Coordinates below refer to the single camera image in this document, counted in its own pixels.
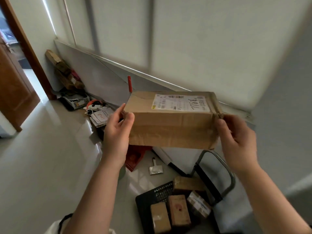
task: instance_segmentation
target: wooden door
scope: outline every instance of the wooden door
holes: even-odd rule
[[[19,132],[39,102],[17,59],[0,38],[0,111]]]

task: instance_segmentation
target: small metal spatula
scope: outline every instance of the small metal spatula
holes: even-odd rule
[[[154,163],[154,166],[150,167],[150,174],[154,175],[154,174],[163,173],[162,165],[156,165],[155,158],[153,158],[153,163]]]

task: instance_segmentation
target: glossy floor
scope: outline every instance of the glossy floor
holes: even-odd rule
[[[1,233],[44,233],[72,213],[101,157],[101,142],[81,111],[58,101],[41,101],[11,139],[0,139]],[[147,153],[119,181],[111,227],[117,234],[142,233],[135,197],[171,181],[177,174],[150,176]]]

